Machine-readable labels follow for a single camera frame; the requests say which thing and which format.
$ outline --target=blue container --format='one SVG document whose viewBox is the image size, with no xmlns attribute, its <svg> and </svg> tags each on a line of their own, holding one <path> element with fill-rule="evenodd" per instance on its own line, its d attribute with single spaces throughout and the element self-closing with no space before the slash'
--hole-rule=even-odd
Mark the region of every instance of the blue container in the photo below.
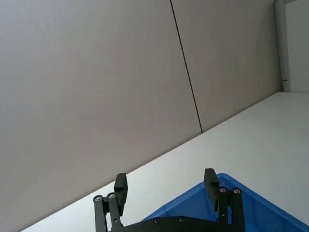
<svg viewBox="0 0 309 232">
<path fill-rule="evenodd" d="M 309 232 L 309 226 L 281 210 L 226 174 L 218 174 L 220 186 L 242 190 L 243 210 L 247 232 Z M 215 221 L 217 213 L 208 199 L 204 183 L 159 208 L 147 219 L 155 217 L 187 216 Z"/>
</svg>

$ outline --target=gray wall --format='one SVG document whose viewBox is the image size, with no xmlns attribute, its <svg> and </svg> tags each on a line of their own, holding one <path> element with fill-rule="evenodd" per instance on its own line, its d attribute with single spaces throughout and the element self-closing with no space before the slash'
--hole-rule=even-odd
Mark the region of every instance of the gray wall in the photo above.
<svg viewBox="0 0 309 232">
<path fill-rule="evenodd" d="M 174 7 L 205 130 L 279 89 L 269 1 Z M 3 232 L 200 134 L 168 0 L 0 0 L 0 54 Z"/>
<path fill-rule="evenodd" d="M 169 1 L 0 4 L 0 230 L 200 134 Z"/>
<path fill-rule="evenodd" d="M 285 4 L 290 91 L 309 92 L 308 0 Z"/>
<path fill-rule="evenodd" d="M 280 90 L 273 0 L 174 0 L 203 130 Z"/>
</svg>

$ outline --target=white tabletop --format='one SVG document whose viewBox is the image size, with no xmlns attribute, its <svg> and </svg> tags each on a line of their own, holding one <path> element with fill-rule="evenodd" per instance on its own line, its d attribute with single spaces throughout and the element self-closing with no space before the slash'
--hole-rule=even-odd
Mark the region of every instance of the white tabletop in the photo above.
<svg viewBox="0 0 309 232">
<path fill-rule="evenodd" d="M 214 168 L 309 224 L 308 165 L 309 94 L 277 93 L 129 173 L 121 220 L 139 222 Z M 110 183 L 24 232 L 94 232 L 92 199 L 112 191 Z"/>
</svg>

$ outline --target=black line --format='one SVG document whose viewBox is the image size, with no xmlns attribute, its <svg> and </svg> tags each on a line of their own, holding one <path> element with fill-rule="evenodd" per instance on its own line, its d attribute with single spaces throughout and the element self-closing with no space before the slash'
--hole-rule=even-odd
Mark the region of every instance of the black line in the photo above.
<svg viewBox="0 0 309 232">
<path fill-rule="evenodd" d="M 175 12 L 174 12 L 173 3 L 172 3 L 172 0 L 169 0 L 169 1 L 170 1 L 170 5 L 172 7 L 173 15 L 174 15 L 174 20 L 175 20 L 175 25 L 176 25 L 177 33 L 178 33 L 180 47 L 182 48 L 182 52 L 183 52 L 184 64 L 185 64 L 185 68 L 187 69 L 187 74 L 188 74 L 188 78 L 189 78 L 189 82 L 190 82 L 190 87 L 191 87 L 191 92 L 192 92 L 192 96 L 193 96 L 193 100 L 194 100 L 195 109 L 197 110 L 197 118 L 198 118 L 198 122 L 199 122 L 199 127 L 201 128 L 201 133 L 203 133 L 202 124 L 201 124 L 201 120 L 199 118 L 199 113 L 198 113 L 198 109 L 197 109 L 197 102 L 195 100 L 195 96 L 194 96 L 194 92 L 193 92 L 193 88 L 192 88 L 192 83 L 191 83 L 191 79 L 190 79 L 190 74 L 189 74 L 189 70 L 188 70 L 188 65 L 187 65 L 187 61 L 186 61 L 185 56 L 184 56 L 183 44 L 182 44 L 182 40 L 180 38 L 180 34 L 179 34 L 179 30 L 178 30 L 178 25 L 177 25 L 177 21 L 176 21 L 176 16 L 175 16 Z"/>
</svg>

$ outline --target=white table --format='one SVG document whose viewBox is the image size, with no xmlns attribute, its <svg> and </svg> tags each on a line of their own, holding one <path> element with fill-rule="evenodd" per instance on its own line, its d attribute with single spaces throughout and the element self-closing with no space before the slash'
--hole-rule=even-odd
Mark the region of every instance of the white table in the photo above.
<svg viewBox="0 0 309 232">
<path fill-rule="evenodd" d="M 277 93 L 129 173 L 122 223 L 142 220 L 212 167 L 309 224 L 308 165 L 309 94 Z M 94 232 L 92 199 L 112 191 L 110 183 L 24 232 Z"/>
</svg>

